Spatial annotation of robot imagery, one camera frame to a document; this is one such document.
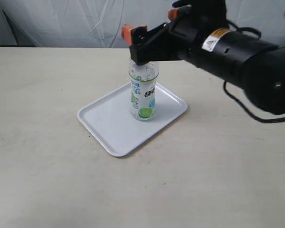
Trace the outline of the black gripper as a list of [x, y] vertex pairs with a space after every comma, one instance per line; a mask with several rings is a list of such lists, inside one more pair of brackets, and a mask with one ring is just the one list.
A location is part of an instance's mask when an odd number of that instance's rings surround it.
[[217, 29], [227, 29], [228, 20], [194, 13], [190, 5], [168, 11], [169, 26], [163, 23], [151, 30], [146, 25], [123, 25], [121, 36], [129, 45], [130, 58], [142, 66], [160, 61], [204, 61], [211, 53], [204, 41]]

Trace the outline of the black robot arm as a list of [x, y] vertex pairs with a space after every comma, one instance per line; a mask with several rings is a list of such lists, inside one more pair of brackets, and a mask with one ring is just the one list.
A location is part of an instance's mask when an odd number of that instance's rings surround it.
[[230, 28], [223, 0], [179, 0], [169, 22], [152, 30], [122, 26], [138, 65], [186, 61], [241, 88], [257, 108], [285, 114], [285, 47], [263, 41], [253, 28]]

